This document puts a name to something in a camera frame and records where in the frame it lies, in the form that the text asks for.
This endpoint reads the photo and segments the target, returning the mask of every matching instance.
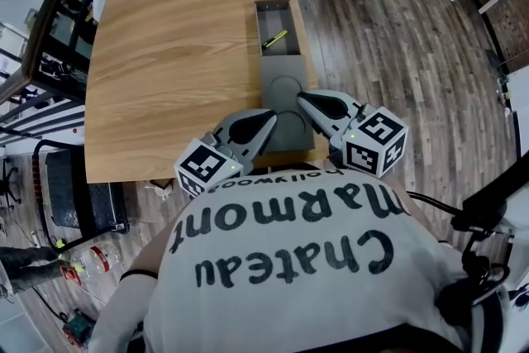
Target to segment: person's leg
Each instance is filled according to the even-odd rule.
[[[30,247],[28,249],[0,247],[0,261],[5,268],[11,270],[29,266],[39,260],[51,262],[52,260],[56,260],[57,257],[57,253],[51,247]]]
[[[65,260],[56,260],[48,265],[27,266],[15,272],[8,272],[7,276],[13,287],[13,293],[19,293],[46,281],[60,278],[62,276],[60,266],[68,264]]]

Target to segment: table top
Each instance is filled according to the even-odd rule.
[[[174,162],[224,116],[260,107],[255,0],[107,0],[88,77],[89,183],[174,177]],[[290,0],[311,87],[316,87],[297,0]],[[322,159],[266,155],[258,166]]]

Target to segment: open box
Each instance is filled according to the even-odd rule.
[[[298,93],[308,89],[305,59],[299,51],[289,0],[255,2],[260,45],[262,106],[278,114],[278,125],[265,151],[311,150],[310,121],[298,106]],[[281,31],[287,34],[270,47],[263,44]]]

